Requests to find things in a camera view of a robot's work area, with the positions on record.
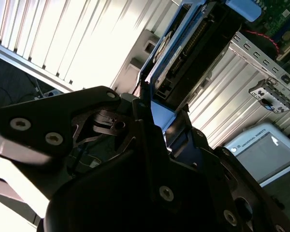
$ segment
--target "dark floor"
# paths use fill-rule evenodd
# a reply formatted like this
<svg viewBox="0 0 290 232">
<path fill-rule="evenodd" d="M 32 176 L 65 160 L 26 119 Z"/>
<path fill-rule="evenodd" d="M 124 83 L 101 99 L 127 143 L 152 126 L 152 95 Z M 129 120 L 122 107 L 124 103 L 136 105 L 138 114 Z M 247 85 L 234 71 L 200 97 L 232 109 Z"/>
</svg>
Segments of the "dark floor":
<svg viewBox="0 0 290 232">
<path fill-rule="evenodd" d="M 43 93 L 54 88 L 38 81 Z M 0 107 L 31 101 L 41 95 L 34 77 L 0 59 Z"/>
<path fill-rule="evenodd" d="M 290 219 L 290 172 L 265 186 L 264 190 L 285 206 L 283 212 Z"/>
</svg>

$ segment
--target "cable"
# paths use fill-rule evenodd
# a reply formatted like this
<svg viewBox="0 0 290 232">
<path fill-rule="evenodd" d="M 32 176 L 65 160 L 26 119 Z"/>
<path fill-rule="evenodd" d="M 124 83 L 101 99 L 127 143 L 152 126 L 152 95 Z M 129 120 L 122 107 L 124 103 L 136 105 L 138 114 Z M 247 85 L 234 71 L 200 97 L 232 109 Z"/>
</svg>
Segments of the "cable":
<svg viewBox="0 0 290 232">
<path fill-rule="evenodd" d="M 279 47 L 278 47 L 277 43 L 275 43 L 275 41 L 274 41 L 271 37 L 269 37 L 269 36 L 267 36 L 267 35 L 265 35 L 265 34 L 262 34 L 262 33 L 256 32 L 256 31 L 245 30 L 245 32 L 248 32 L 248 33 L 250 33 L 250 34 L 255 34 L 255 35 L 262 36 L 262 37 L 268 39 L 269 41 L 271 41 L 272 44 L 275 46 L 275 49 L 276 49 L 277 55 L 279 55 Z"/>
<path fill-rule="evenodd" d="M 21 100 L 23 100 L 23 98 L 28 97 L 28 96 L 36 97 L 33 93 L 28 93 L 28 94 L 25 94 L 24 96 L 22 96 L 20 99 L 18 99 L 15 103 L 20 103 Z"/>
<path fill-rule="evenodd" d="M 79 161 L 79 163 L 82 164 L 82 165 L 84 165 L 84 166 L 91 167 L 90 165 L 85 164 L 85 163 L 83 163 L 82 161 Z"/>
<path fill-rule="evenodd" d="M 84 144 L 81 146 L 81 150 L 80 150 L 80 152 L 78 153 L 78 155 L 77 155 L 77 157 L 76 157 L 76 160 L 75 160 L 75 162 L 74 162 L 74 164 L 73 164 L 73 166 L 72 166 L 72 168 L 71 168 L 73 172 L 76 170 L 76 167 L 77 167 L 77 165 L 78 165 L 78 162 L 81 161 L 81 158 L 82 158 L 84 152 L 86 151 L 87 147 L 88 147 L 88 143 L 84 143 Z"/>
<path fill-rule="evenodd" d="M 31 81 L 31 79 L 30 79 L 30 77 L 29 77 L 28 73 L 26 73 L 26 72 L 24 72 L 24 73 L 25 73 L 26 77 L 28 78 L 28 80 L 30 81 L 30 83 L 32 84 L 32 86 L 33 86 L 34 88 L 36 88 L 36 86 L 35 86 L 34 82 L 33 82 L 33 81 Z"/>
<path fill-rule="evenodd" d="M 34 88 L 36 88 L 36 87 L 38 88 L 38 90 L 39 90 L 41 96 L 44 98 L 45 95 L 44 95 L 43 92 L 41 91 L 41 88 L 40 88 L 40 85 L 39 85 L 39 83 L 38 83 L 37 78 L 35 78 L 35 81 L 36 81 L 36 83 L 37 83 L 37 86 L 35 86 L 35 84 L 31 81 L 31 79 L 30 79 L 30 77 L 29 77 L 29 74 L 26 73 L 26 72 L 24 72 L 24 74 L 26 75 L 26 77 L 28 78 L 28 80 L 31 82 L 31 84 L 33 85 L 33 87 L 34 87 Z"/>
<path fill-rule="evenodd" d="M 99 159 L 98 157 L 96 157 L 96 156 L 92 156 L 92 155 L 90 155 L 90 154 L 87 154 L 87 155 L 90 156 L 90 157 L 92 157 L 92 158 L 95 158 L 95 159 L 98 160 L 100 163 L 102 163 L 102 160 Z"/>
<path fill-rule="evenodd" d="M 40 85 L 39 85 L 39 83 L 38 83 L 38 79 L 37 79 L 37 78 L 35 78 L 35 83 L 37 83 L 37 87 L 38 87 L 38 90 L 39 90 L 39 92 L 40 92 L 42 98 L 45 98 L 45 95 L 43 94 L 43 92 L 42 92 L 42 90 L 41 90 L 41 88 L 40 88 Z"/>
<path fill-rule="evenodd" d="M 7 90 L 5 90 L 4 88 L 2 88 L 2 87 L 0 87 L 0 89 L 6 93 L 6 95 L 9 97 L 9 99 L 10 99 L 10 101 L 11 101 L 10 104 L 12 104 L 12 103 L 13 103 L 13 100 L 12 100 L 12 97 L 11 97 L 11 95 L 9 94 L 9 92 L 8 92 Z"/>
</svg>

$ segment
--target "green circuit board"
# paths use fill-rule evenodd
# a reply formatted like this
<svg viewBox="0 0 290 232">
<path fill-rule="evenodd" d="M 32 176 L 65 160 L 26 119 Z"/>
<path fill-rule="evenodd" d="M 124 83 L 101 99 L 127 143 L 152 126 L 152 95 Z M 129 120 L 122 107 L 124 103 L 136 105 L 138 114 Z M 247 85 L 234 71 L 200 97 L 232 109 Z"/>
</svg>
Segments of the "green circuit board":
<svg viewBox="0 0 290 232">
<path fill-rule="evenodd" d="M 275 36 L 281 28 L 286 27 L 280 37 L 280 46 L 290 42 L 290 0 L 254 0 L 261 8 L 261 16 L 253 23 L 248 24 L 253 30 L 264 33 L 270 37 Z"/>
</svg>

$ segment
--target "black cable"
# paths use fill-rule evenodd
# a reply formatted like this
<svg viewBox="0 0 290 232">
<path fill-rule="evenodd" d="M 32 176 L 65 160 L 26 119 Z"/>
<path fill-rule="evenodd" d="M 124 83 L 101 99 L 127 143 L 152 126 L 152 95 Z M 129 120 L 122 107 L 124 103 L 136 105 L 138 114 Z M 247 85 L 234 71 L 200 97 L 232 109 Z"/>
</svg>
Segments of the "black cable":
<svg viewBox="0 0 290 232">
<path fill-rule="evenodd" d="M 38 91 L 40 92 L 40 95 L 41 95 L 42 97 L 44 97 L 44 94 L 43 94 L 43 92 L 41 91 L 41 88 L 40 88 L 40 86 L 39 86 L 39 83 L 38 83 L 37 78 L 35 78 L 35 79 L 36 79 L 36 83 L 37 83 L 37 85 L 35 85 L 34 82 L 30 79 L 29 74 L 26 73 L 26 72 L 24 72 L 24 74 L 25 74 L 25 76 L 28 78 L 28 80 L 30 81 L 30 83 L 32 84 L 32 86 L 34 87 L 34 89 L 38 88 Z"/>
<path fill-rule="evenodd" d="M 28 80 L 30 81 L 30 83 L 32 84 L 32 86 L 33 86 L 34 88 L 36 88 L 36 86 L 35 86 L 34 82 L 33 82 L 33 81 L 31 81 L 31 79 L 30 79 L 30 77 L 29 77 L 29 74 L 28 74 L 28 73 L 26 73 L 26 72 L 24 72 L 24 74 L 26 75 L 26 77 L 28 78 Z"/>
<path fill-rule="evenodd" d="M 1 89 L 2 91 L 4 91 L 4 92 L 6 93 L 6 95 L 9 97 L 9 99 L 10 99 L 10 101 L 11 101 L 10 104 L 13 104 L 13 100 L 12 100 L 12 97 L 11 97 L 11 95 L 9 94 L 9 92 L 8 92 L 6 89 L 2 88 L 2 87 L 0 87 L 0 89 Z"/>
<path fill-rule="evenodd" d="M 78 153 L 78 155 L 77 155 L 77 157 L 75 159 L 75 162 L 74 162 L 74 164 L 73 164 L 73 166 L 71 168 L 72 172 L 74 172 L 76 170 L 76 167 L 77 167 L 79 161 L 81 160 L 84 152 L 86 151 L 87 147 L 88 147 L 88 143 L 84 143 L 83 146 L 81 147 L 81 150 Z"/>
<path fill-rule="evenodd" d="M 28 96 L 36 97 L 33 93 L 28 93 L 28 94 L 25 94 L 24 96 L 22 96 L 20 99 L 18 99 L 15 103 L 20 103 L 21 100 L 23 100 L 23 98 L 28 97 Z"/>
</svg>

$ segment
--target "metal server case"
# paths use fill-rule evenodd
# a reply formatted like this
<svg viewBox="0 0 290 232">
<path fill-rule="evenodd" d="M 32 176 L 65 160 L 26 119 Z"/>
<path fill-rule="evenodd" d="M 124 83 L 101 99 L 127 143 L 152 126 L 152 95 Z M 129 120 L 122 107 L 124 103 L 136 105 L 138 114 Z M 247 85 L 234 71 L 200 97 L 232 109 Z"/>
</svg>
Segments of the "metal server case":
<svg viewBox="0 0 290 232">
<path fill-rule="evenodd" d="M 191 122 L 204 132 L 210 146 L 223 145 L 262 122 L 289 134 L 290 74 L 240 32 L 221 55 L 209 70 L 206 85 L 189 101 Z M 270 97 L 271 109 L 262 104 L 265 97 Z"/>
</svg>

